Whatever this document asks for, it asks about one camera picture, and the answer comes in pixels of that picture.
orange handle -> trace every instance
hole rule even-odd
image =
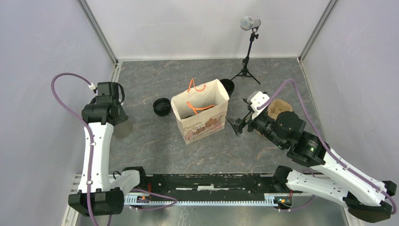
[[[188,86],[187,92],[190,92],[190,89],[191,89],[191,85],[192,85],[192,84],[194,85],[194,89],[195,89],[196,91],[198,91],[198,92],[203,91],[203,90],[205,89],[205,87],[206,87],[206,85],[204,85],[204,88],[202,88],[202,89],[197,89],[197,87],[195,87],[194,79],[191,79],[190,84],[189,84],[189,86]],[[187,105],[188,105],[189,108],[191,108],[191,109],[195,112],[195,114],[198,114],[196,110],[206,110],[206,109],[208,109],[208,108],[211,108],[211,107],[214,107],[214,106],[215,106],[215,105],[209,105],[208,107],[198,108],[198,107],[193,107],[193,106],[190,104],[190,102],[188,102],[188,101],[187,101]]]

black container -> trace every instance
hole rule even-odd
[[[224,86],[224,88],[227,91],[227,94],[229,94],[229,97],[231,97],[231,94],[234,91],[234,82],[231,81],[230,79],[222,79],[220,80],[220,82],[222,83],[222,85]]]
[[[167,98],[158,99],[152,104],[154,108],[154,112],[159,116],[165,116],[169,114],[170,110],[172,109],[172,105],[170,104],[170,100]]]

black tripod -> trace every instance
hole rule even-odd
[[[251,47],[252,47],[252,42],[256,39],[258,39],[259,34],[255,34],[254,30],[252,30],[252,34],[251,34],[251,38],[249,39],[250,43],[249,43],[249,49],[248,49],[248,53],[247,53],[247,57],[245,57],[245,59],[242,60],[242,64],[244,65],[244,67],[241,69],[241,71],[236,74],[236,76],[234,76],[231,80],[233,80],[235,77],[239,76],[239,77],[249,77],[249,78],[253,78],[255,79],[256,82],[258,82],[259,84],[261,84],[248,70],[247,66],[248,66],[248,62],[249,62],[249,52],[251,52]]]

brown paper bag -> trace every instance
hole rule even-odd
[[[189,144],[224,129],[229,95],[216,79],[172,97],[171,104],[180,133]]]

black lid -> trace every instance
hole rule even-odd
[[[159,115],[159,116],[165,116],[169,114],[170,109],[172,109],[172,106],[170,105],[170,100],[167,98],[161,98],[158,99],[152,104],[152,107],[154,108],[154,112]]]

